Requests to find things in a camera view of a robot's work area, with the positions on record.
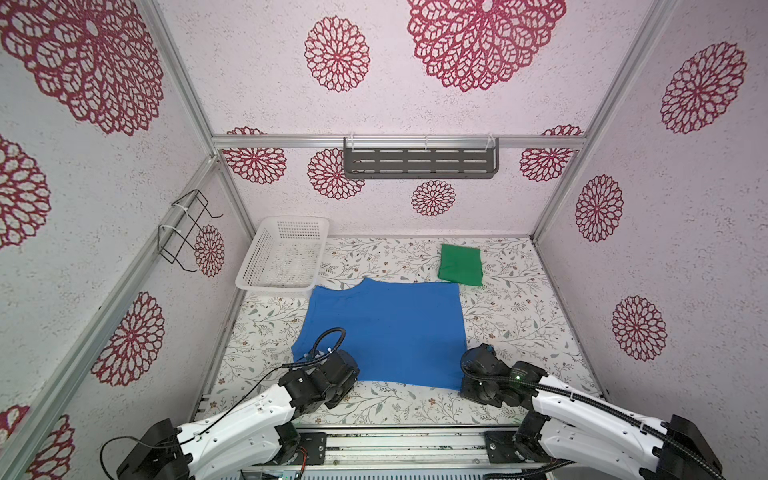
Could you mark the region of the blue tank top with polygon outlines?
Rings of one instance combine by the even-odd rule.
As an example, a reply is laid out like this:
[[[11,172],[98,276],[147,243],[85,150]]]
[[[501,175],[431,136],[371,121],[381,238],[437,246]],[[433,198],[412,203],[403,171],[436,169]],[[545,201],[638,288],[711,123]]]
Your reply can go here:
[[[341,349],[357,362],[361,381],[460,389],[467,338],[457,284],[365,278],[345,290],[318,286],[291,347],[294,359],[334,327],[346,331]]]

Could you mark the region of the green tank top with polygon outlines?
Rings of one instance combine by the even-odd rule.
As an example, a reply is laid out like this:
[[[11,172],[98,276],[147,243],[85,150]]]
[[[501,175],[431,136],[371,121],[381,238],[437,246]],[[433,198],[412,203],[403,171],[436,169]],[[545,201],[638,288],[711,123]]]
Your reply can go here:
[[[438,278],[446,282],[481,287],[483,285],[481,250],[442,244]]]

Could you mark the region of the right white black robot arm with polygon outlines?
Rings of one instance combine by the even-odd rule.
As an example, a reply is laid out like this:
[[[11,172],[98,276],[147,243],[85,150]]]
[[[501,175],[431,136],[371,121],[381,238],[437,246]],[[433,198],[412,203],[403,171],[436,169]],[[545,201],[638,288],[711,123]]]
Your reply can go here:
[[[493,464],[522,463],[518,479],[583,465],[617,479],[720,479],[722,464],[691,421],[643,416],[592,397],[533,364],[508,366],[489,344],[460,360],[461,397],[520,407],[519,426],[486,432]]]

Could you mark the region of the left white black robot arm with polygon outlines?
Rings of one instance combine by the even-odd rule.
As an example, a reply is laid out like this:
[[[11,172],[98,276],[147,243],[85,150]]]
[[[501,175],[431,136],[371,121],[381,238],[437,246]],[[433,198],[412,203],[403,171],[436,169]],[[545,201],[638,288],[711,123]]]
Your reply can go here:
[[[207,419],[175,426],[169,419],[131,440],[133,449],[110,479],[217,479],[252,465],[304,459],[293,421],[336,407],[360,369],[338,350],[308,367],[288,368],[263,392]]]

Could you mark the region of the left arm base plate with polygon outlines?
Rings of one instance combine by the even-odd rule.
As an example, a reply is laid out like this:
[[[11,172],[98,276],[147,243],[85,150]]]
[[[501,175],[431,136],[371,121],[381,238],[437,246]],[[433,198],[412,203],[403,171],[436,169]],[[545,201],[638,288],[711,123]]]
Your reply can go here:
[[[304,432],[288,441],[283,465],[319,466],[325,463],[328,435],[325,432]]]

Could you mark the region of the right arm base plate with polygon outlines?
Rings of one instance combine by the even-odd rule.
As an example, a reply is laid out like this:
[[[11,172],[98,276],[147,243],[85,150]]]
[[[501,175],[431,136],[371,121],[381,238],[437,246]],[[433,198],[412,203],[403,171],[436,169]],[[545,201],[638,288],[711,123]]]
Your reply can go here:
[[[483,436],[491,464],[534,462],[539,457],[531,440],[516,430],[486,430]]]

